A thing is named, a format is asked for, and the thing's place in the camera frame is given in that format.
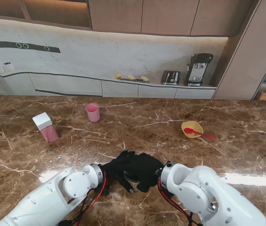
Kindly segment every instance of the lower cabinet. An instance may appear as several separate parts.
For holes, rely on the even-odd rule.
[[[35,96],[33,84],[28,73],[0,77],[0,95]]]
[[[66,75],[29,73],[38,92],[57,95],[102,96],[100,80]]]
[[[179,99],[211,99],[215,89],[177,89],[175,98]]]
[[[101,81],[103,97],[138,97],[138,84]]]
[[[174,98],[177,88],[164,86],[139,85],[138,97],[145,98]]]

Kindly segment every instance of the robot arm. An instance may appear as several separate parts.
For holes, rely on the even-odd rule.
[[[102,182],[98,165],[85,166],[81,172],[66,168],[25,196],[0,226],[56,226]]]
[[[266,226],[265,216],[207,166],[170,162],[162,170],[161,185],[197,213],[204,226]],[[218,207],[211,205],[214,199]]]

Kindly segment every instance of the backsplash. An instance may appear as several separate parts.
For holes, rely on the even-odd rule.
[[[0,48],[0,60],[11,62],[15,69],[100,79],[113,79],[120,73],[159,83],[164,70],[181,71],[183,82],[192,53],[212,53],[213,61],[204,76],[204,84],[208,84],[227,39],[93,32],[0,20],[0,41],[54,46],[61,52]]]

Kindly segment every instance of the kitchen counter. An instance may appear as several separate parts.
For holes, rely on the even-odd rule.
[[[96,123],[85,111],[92,102],[101,106]],[[42,112],[60,136],[51,144],[32,121]],[[186,138],[181,123],[189,120],[217,140]],[[104,164],[124,149],[212,167],[266,216],[266,101],[0,96],[0,219],[60,170]],[[156,187],[129,194],[110,185],[81,225],[187,225]]]

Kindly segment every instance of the coffee machine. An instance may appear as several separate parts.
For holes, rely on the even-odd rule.
[[[208,64],[212,61],[213,55],[210,53],[196,53],[187,65],[187,75],[184,81],[186,86],[201,86]]]

